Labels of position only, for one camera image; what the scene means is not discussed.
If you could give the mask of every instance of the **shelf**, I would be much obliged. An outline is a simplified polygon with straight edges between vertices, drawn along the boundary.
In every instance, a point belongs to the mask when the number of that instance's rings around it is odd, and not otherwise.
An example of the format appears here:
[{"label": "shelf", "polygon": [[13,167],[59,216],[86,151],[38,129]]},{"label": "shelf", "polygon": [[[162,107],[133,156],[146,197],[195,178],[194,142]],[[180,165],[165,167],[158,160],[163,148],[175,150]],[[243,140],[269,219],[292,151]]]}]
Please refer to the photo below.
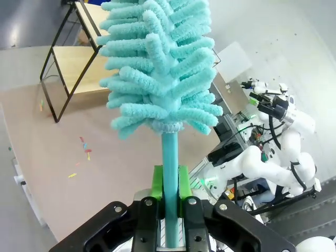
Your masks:
[{"label": "shelf", "polygon": [[[55,46],[52,48],[54,58],[59,68],[59,74],[64,83],[71,92],[79,75],[88,60],[94,53],[93,48],[87,46]],[[99,86],[99,80],[112,76],[118,70],[105,70],[107,57],[97,55],[85,73],[81,82],[75,90],[75,93],[93,92],[105,90]]]},{"label": "shelf", "polygon": [[[76,8],[79,12],[80,17],[82,18],[87,30],[89,31],[92,40],[94,41],[94,44],[98,47],[96,43],[96,39],[98,37],[96,31],[94,30],[94,27],[92,26],[87,14],[85,13],[85,10],[83,9],[80,2],[75,2]],[[94,4],[86,4],[84,3],[86,9],[88,10],[88,13],[90,14],[95,26],[97,27],[98,31],[101,35],[108,35],[109,33],[106,30],[102,30],[99,28],[99,24],[106,20],[107,16],[109,15],[109,12],[106,10],[103,10],[99,5]]]}]

